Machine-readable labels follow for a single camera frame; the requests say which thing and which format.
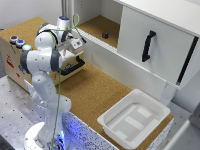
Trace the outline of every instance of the black drawer handle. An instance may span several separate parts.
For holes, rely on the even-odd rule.
[[[77,65],[65,70],[61,70],[61,75],[66,76],[72,73],[73,71],[77,70],[78,68],[82,67],[85,64],[85,62],[82,59],[80,59],[79,56],[76,56],[76,61],[78,62]]]
[[[150,56],[148,55],[148,52],[149,52],[149,47],[150,47],[150,44],[151,44],[151,38],[154,37],[154,36],[156,36],[156,32],[150,31],[149,35],[147,36],[147,39],[145,41],[144,51],[143,51],[143,54],[142,54],[142,62],[145,62],[150,58]]]

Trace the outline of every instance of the empty white tray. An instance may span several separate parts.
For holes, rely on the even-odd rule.
[[[136,149],[169,113],[169,108],[136,89],[101,115],[98,122],[122,147]]]

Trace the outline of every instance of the cork surface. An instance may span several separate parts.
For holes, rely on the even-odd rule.
[[[34,40],[37,30],[45,22],[45,20],[37,17],[1,31],[0,36],[9,42],[11,35],[18,35],[19,38],[24,39],[27,44],[32,45],[35,49]],[[91,32],[95,33],[99,25],[97,27],[93,25]],[[88,63],[86,63],[82,71],[66,79],[61,84],[61,94],[72,100],[71,112],[120,150],[123,150],[123,148],[105,134],[103,127],[97,122],[97,118],[130,92],[131,89]],[[136,150],[145,150],[172,119],[173,116],[169,115]]]
[[[25,40],[26,44],[29,44],[32,46],[33,49],[36,49],[35,38],[37,31],[40,28],[40,26],[46,22],[47,21],[36,17],[28,21],[22,22],[20,24],[17,24],[15,26],[12,26],[8,29],[2,30],[0,32],[0,37],[2,37],[7,42],[10,42],[10,37],[13,35],[17,35],[19,39]]]
[[[98,39],[117,47],[120,25],[102,16],[98,16],[92,20],[89,20],[78,28],[86,31],[87,33],[97,37]],[[102,33],[107,32],[109,38],[102,38]]]

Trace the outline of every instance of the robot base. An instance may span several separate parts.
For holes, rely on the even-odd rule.
[[[49,150],[48,147],[41,148],[36,144],[35,137],[37,136],[40,129],[43,127],[44,122],[38,123],[32,126],[25,135],[24,138],[24,150]]]

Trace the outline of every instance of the white cabinet door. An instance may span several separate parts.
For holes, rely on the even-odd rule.
[[[151,39],[150,59],[142,62],[150,31],[156,36]],[[118,53],[173,84],[177,83],[193,41],[193,35],[128,7],[123,8]]]

